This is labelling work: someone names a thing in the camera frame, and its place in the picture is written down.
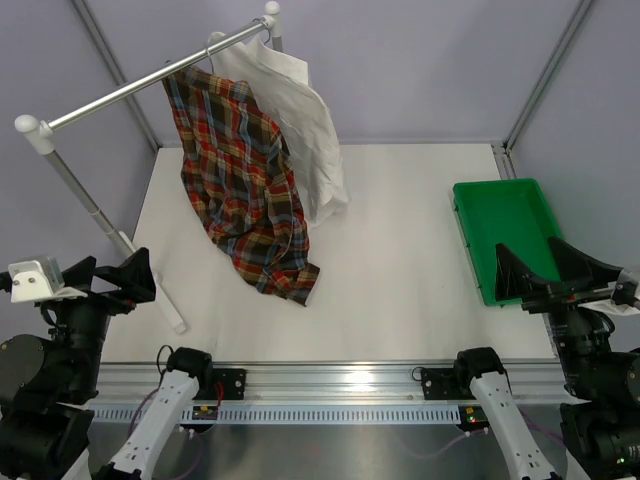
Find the plaid flannel shirt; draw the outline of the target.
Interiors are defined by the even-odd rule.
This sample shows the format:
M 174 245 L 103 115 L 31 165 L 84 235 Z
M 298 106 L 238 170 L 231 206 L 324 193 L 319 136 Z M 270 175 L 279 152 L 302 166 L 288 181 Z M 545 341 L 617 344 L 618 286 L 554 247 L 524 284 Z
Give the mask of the plaid flannel shirt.
M 205 233 L 259 293 L 306 305 L 320 269 L 288 146 L 245 81 L 196 66 L 162 81 L 183 150 L 181 181 Z

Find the grey metal hanger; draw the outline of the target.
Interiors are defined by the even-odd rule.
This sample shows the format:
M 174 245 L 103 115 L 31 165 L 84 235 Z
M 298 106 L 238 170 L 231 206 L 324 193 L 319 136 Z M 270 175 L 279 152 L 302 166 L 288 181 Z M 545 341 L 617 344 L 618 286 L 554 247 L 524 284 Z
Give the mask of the grey metal hanger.
M 209 61 L 209 64 L 211 66 L 211 71 L 215 70 L 215 65 L 214 65 L 214 61 L 213 61 L 213 56 L 215 55 L 215 52 L 213 51 L 213 46 L 220 40 L 222 40 L 225 37 L 225 34 L 222 32 L 212 32 L 206 42 L 205 42 L 205 50 L 207 53 L 207 59 Z

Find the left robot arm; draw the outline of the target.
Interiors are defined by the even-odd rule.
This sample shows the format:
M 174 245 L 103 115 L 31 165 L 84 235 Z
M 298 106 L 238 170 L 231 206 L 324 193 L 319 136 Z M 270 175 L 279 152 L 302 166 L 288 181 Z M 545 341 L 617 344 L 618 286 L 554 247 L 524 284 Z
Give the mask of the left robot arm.
M 88 256 L 66 270 L 51 257 L 9 265 L 1 289 L 37 307 L 49 335 L 16 335 L 1 344 L 1 473 L 10 479 L 89 479 L 87 403 L 98 395 L 112 317 L 156 298 L 150 255 L 140 248 L 117 266 Z M 215 384 L 208 353 L 178 348 L 156 395 L 99 479 L 149 479 L 183 410 Z

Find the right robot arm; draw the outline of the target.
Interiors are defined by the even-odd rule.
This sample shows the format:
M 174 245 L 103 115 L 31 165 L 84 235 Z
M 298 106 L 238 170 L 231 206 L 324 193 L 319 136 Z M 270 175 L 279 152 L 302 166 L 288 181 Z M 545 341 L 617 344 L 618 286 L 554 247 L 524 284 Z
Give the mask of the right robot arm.
M 639 277 L 593 258 L 566 241 L 547 241 L 558 279 L 535 273 L 506 244 L 495 247 L 495 296 L 518 299 L 523 311 L 546 317 L 563 375 L 563 445 L 589 479 L 639 476 L 639 352 L 612 349 L 615 315 L 639 311 Z M 498 441 L 513 479 L 557 479 L 516 405 L 497 352 L 458 353 L 452 383 L 475 399 Z

